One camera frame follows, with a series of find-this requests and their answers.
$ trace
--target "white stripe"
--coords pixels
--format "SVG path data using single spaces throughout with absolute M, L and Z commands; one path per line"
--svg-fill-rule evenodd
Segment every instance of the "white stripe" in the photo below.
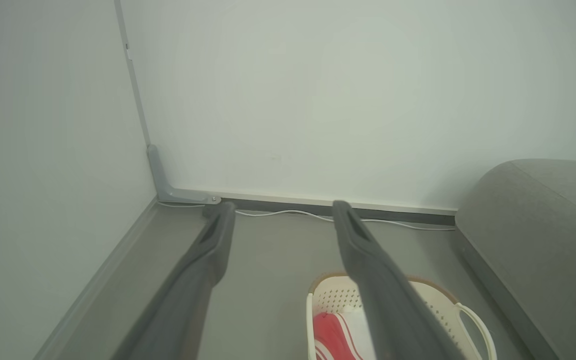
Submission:
M 315 340 L 315 350 L 319 353 L 319 355 L 321 355 L 322 359 L 326 358 L 326 360 L 335 360 L 335 358 L 332 357 L 329 349 L 319 340 Z
M 348 348 L 350 349 L 350 353 L 352 353 L 352 356 L 354 356 L 355 360 L 360 360 L 361 358 L 359 358 L 359 354 L 357 354 L 357 352 L 355 351 L 355 346 L 353 344 L 353 338 L 350 335 L 348 328 L 346 327 L 346 321 L 345 321 L 344 317 L 339 313 L 334 314 L 334 316 L 337 317 L 337 320 L 339 321 L 339 325 L 341 325 L 341 330 L 343 330 L 343 336 L 345 337 L 346 344 L 348 344 Z

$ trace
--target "red and white cloth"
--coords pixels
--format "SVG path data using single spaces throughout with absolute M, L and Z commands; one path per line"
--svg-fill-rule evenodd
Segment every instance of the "red and white cloth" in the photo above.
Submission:
M 377 360 L 363 310 L 314 317 L 317 360 Z

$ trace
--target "wall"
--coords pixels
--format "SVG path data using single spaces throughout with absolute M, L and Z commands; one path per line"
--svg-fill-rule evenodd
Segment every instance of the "wall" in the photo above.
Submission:
M 0 0 L 0 359 L 32 359 L 155 195 L 114 3 Z
M 576 160 L 576 1 L 122 3 L 176 187 L 454 209 Z

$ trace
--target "basket rim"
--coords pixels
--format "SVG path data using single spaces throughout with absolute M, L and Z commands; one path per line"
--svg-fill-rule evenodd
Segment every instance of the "basket rim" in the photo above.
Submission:
M 315 294 L 315 289 L 317 289 L 317 287 L 326 279 L 329 278 L 340 278 L 340 277 L 346 277 L 349 278 L 348 274 L 346 272 L 343 271 L 334 271 L 334 272 L 326 272 L 321 274 L 320 276 L 318 276 L 310 285 L 310 288 L 308 289 L 308 293 L 309 294 Z M 423 277 L 420 276 L 414 276 L 414 275 L 406 275 L 406 278 L 408 279 L 408 281 L 412 281 L 414 283 L 421 283 L 424 285 L 428 285 L 429 287 L 432 287 L 436 290 L 438 290 L 439 292 L 441 292 L 442 294 L 444 294 L 444 296 L 446 296 L 448 298 L 448 300 L 450 300 L 453 305 L 456 305 L 457 303 L 459 303 L 459 301 L 457 300 L 457 298 L 451 294 L 450 292 L 448 292 L 448 290 L 444 289 L 443 287 L 435 284 L 434 282 L 430 281 L 430 280 L 426 280 Z

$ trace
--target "gray sofa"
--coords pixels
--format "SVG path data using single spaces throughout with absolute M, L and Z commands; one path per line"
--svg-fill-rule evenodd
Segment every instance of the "gray sofa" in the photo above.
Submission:
M 494 167 L 455 217 L 467 262 L 537 359 L 576 359 L 576 161 Z

